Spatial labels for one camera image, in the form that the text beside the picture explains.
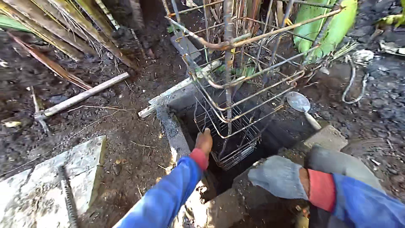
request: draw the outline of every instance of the wire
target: wire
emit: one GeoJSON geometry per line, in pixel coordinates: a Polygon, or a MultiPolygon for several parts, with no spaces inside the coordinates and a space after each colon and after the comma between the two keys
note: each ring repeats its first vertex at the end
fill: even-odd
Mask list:
{"type": "Polygon", "coordinates": [[[367,78],[369,77],[370,74],[366,74],[363,77],[362,80],[362,88],[361,88],[361,93],[360,95],[354,99],[353,101],[346,101],[345,97],[347,95],[347,93],[350,90],[350,87],[353,85],[354,79],[356,78],[356,67],[354,66],[353,62],[352,62],[352,58],[350,58],[349,55],[346,55],[346,58],[349,60],[350,66],[352,67],[352,75],[350,76],[350,81],[349,81],[349,85],[346,87],[345,91],[342,94],[342,101],[346,104],[353,104],[358,102],[359,100],[361,100],[363,98],[364,95],[364,91],[366,89],[366,85],[367,85],[367,78]]]}

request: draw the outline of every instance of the concrete block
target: concrete block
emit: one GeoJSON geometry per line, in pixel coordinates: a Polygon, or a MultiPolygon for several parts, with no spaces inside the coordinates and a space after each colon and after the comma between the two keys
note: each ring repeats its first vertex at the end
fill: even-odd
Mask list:
{"type": "Polygon", "coordinates": [[[327,125],[304,141],[304,145],[312,148],[318,144],[326,149],[340,151],[347,145],[347,140],[332,125],[327,125]]]}

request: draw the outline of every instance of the concrete slab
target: concrete slab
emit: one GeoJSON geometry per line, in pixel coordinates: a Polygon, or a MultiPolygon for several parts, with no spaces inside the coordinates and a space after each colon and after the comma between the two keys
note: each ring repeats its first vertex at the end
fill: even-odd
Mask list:
{"type": "Polygon", "coordinates": [[[105,142],[106,136],[93,138],[0,182],[6,196],[0,198],[0,228],[68,228],[57,167],[65,165],[78,214],[85,213],[97,196],[105,142]]]}

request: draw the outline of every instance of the trowel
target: trowel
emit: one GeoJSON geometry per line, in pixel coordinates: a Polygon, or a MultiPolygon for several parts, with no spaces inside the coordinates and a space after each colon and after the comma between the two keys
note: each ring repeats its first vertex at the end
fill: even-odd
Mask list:
{"type": "Polygon", "coordinates": [[[308,99],[298,93],[298,92],[289,92],[286,95],[288,104],[295,110],[299,112],[303,112],[306,119],[308,120],[309,124],[316,130],[321,129],[321,125],[316,121],[316,119],[311,116],[308,111],[311,108],[311,104],[309,103],[308,99]]]}

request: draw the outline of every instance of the dirt ground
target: dirt ground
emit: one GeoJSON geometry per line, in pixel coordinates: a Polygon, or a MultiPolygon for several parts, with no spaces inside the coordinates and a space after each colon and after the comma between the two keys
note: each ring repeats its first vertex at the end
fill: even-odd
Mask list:
{"type": "MultiPolygon", "coordinates": [[[[131,26],[125,1],[106,1],[106,5],[119,23],[131,26]]],[[[139,50],[131,45],[133,40],[128,30],[117,33],[122,49],[135,53],[132,57],[139,59],[137,70],[122,64],[116,67],[114,60],[107,55],[72,62],[40,39],[29,34],[19,34],[25,42],[41,49],[67,71],[92,86],[125,71],[131,75],[126,82],[72,107],[113,106],[126,111],[91,107],[63,111],[46,120],[52,131],[49,136],[33,121],[32,91],[27,88],[34,87],[44,108],[83,90],[55,77],[45,66],[21,51],[6,33],[0,32],[0,59],[7,62],[8,66],[0,68],[0,120],[22,122],[16,128],[0,125],[1,178],[32,168],[36,163],[92,137],[107,135],[108,150],[99,197],[84,215],[83,227],[113,226],[141,195],[165,175],[162,167],[171,165],[168,142],[159,120],[155,114],[145,119],[139,118],[137,112],[147,107],[149,99],[183,80],[185,64],[170,43],[170,35],[166,30],[168,23],[161,2],[144,0],[141,5],[146,25],[146,48],[151,48],[156,59],[144,62],[139,50]],[[132,141],[153,148],[139,146],[132,141]],[[38,159],[19,168],[35,158],[38,159]]],[[[332,63],[329,75],[318,73],[311,80],[317,83],[301,88],[299,92],[310,98],[311,114],[319,121],[331,123],[351,142],[356,142],[356,139],[374,139],[372,147],[369,141],[363,142],[358,153],[353,155],[362,158],[381,179],[387,192],[404,201],[405,83],[402,74],[405,64],[403,57],[380,52],[378,41],[383,39],[405,46],[405,32],[388,29],[376,39],[369,40],[374,32],[373,23],[378,18],[400,12],[399,1],[368,0],[359,3],[355,27],[344,42],[356,40],[360,43],[358,49],[369,49],[375,53],[375,58],[357,71],[356,83],[350,93],[352,97],[357,97],[360,92],[361,76],[370,74],[366,93],[359,103],[348,105],[341,101],[341,94],[349,81],[350,66],[339,60],[332,63]]],[[[190,14],[190,21],[195,20],[198,14],[190,14]]],[[[198,23],[186,25],[193,30],[200,28],[198,23]]],[[[303,134],[308,134],[309,130],[303,129],[301,125],[304,119],[289,118],[288,112],[291,110],[283,114],[286,125],[296,126],[303,134]]]]}

